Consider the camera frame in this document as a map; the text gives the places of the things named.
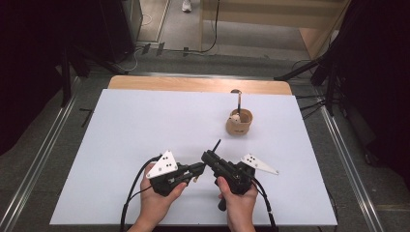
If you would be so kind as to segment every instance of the wrist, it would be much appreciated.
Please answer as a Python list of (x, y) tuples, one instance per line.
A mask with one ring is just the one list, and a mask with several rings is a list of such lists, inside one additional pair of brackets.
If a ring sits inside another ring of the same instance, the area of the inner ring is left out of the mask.
[(128, 232), (152, 232), (155, 227), (156, 224), (152, 224), (150, 221), (139, 217)]
[(229, 226), (231, 232), (255, 232), (255, 227), (253, 224), (232, 224), (232, 226)]

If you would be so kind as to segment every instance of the brown paper cup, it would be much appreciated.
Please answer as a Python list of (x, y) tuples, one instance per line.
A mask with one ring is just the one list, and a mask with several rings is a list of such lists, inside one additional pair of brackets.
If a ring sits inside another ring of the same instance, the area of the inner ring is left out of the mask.
[(226, 130), (231, 135), (244, 135), (249, 131), (250, 124), (253, 120), (253, 115), (247, 109), (241, 109), (241, 114), (239, 115), (240, 121), (238, 120), (238, 109), (234, 109), (228, 120), (226, 121)]

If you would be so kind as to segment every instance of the metal frame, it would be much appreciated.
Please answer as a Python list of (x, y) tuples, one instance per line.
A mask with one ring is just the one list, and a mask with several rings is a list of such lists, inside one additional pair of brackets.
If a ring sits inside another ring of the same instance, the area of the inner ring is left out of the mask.
[(3, 216), (0, 222), (0, 231), (9, 232), (13, 231), (15, 227), (15, 223), (18, 220), (18, 217), (23, 210), (25, 203), (27, 202), (31, 191), (33, 190), (35, 184), (37, 183), (42, 170), (45, 166), (45, 163), (51, 153), (51, 150), (55, 144), (55, 141), (58, 138), (58, 135), (61, 132), (61, 129), (64, 127), (64, 124), (67, 121), (67, 118), (72, 111), (73, 105), (76, 100), (78, 89), (81, 86), (81, 81), (79, 77), (76, 77), (73, 82), (73, 96), (67, 102), (66, 107), (61, 108), (54, 123), (51, 126), (44, 142), (36, 154), (36, 157), (33, 160), (27, 174), (25, 175), (23, 181), (21, 182), (20, 186), (18, 187), (15, 195), (13, 196), (9, 207), (6, 211), (6, 214)]

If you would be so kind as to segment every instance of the white table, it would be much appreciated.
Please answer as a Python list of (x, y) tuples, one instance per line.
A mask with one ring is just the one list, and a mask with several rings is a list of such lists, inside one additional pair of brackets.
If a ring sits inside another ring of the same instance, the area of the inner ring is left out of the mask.
[[(230, 81), (233, 88), (236, 81)], [(224, 129), (237, 98), (230, 93), (103, 90), (50, 223), (119, 224), (132, 181), (146, 160), (169, 149), (180, 163), (193, 164), (221, 139), (216, 150), (221, 158), (237, 163), (252, 153), (279, 171), (278, 176), (256, 171), (278, 226), (337, 224), (295, 98), (243, 91), (242, 106), (252, 112), (253, 122), (240, 137)], [(161, 224), (225, 225), (214, 181), (207, 167)], [(126, 223), (133, 223), (138, 212), (136, 197)], [(270, 223), (261, 196), (253, 221)]]

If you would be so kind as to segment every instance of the human hand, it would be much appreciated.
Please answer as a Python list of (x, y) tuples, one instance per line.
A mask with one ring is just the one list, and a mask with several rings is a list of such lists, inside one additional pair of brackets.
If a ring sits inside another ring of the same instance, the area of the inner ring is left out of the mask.
[(253, 208), (256, 203), (257, 189), (251, 185), (244, 195), (231, 192), (226, 180), (219, 176), (217, 178), (220, 187), (220, 198), (226, 200), (227, 223), (232, 232), (255, 231), (252, 222)]
[[(144, 190), (151, 186), (150, 181), (146, 178), (147, 173), (154, 166), (149, 164), (144, 171), (144, 178), (141, 181), (140, 188)], [(129, 232), (148, 232), (152, 231), (165, 218), (172, 202), (174, 202), (183, 192), (187, 183), (181, 183), (173, 189), (168, 196), (162, 196), (148, 188), (141, 192), (141, 210), (135, 224)]]

